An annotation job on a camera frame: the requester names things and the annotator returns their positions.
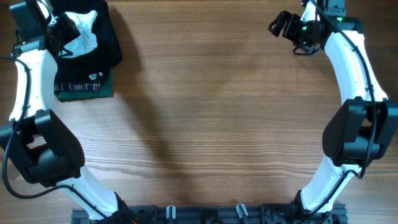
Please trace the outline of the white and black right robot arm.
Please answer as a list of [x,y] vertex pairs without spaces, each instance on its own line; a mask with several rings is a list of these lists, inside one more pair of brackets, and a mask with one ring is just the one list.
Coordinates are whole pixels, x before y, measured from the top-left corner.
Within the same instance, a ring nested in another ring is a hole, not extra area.
[[269,31],[293,43],[294,55],[324,51],[335,72],[341,107],[322,135],[323,159],[311,181],[285,205],[274,205],[288,222],[323,222],[346,184],[362,179],[381,159],[397,131],[397,103],[377,82],[364,46],[361,21],[344,1],[302,1],[302,15],[282,11]]

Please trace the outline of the light blue striped cloth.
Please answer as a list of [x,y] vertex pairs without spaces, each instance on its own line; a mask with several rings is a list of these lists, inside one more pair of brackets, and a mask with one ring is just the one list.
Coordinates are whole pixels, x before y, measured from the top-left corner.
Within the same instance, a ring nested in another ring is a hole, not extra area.
[[65,49],[69,50],[72,55],[67,55],[66,58],[75,58],[92,52],[97,48],[97,38],[93,33],[93,24],[97,18],[98,13],[95,10],[87,14],[79,14],[74,12],[65,13],[71,19],[80,35],[73,39],[70,43],[65,45]]

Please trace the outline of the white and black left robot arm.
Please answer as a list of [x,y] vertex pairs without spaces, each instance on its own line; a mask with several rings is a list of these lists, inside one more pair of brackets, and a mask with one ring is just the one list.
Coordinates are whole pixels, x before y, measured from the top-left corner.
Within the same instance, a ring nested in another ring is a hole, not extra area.
[[86,167],[83,148],[53,112],[55,95],[99,91],[121,59],[105,1],[23,1],[10,6],[17,22],[9,60],[17,93],[1,127],[5,164],[11,162],[44,194],[60,190],[92,223],[133,223],[134,213]]

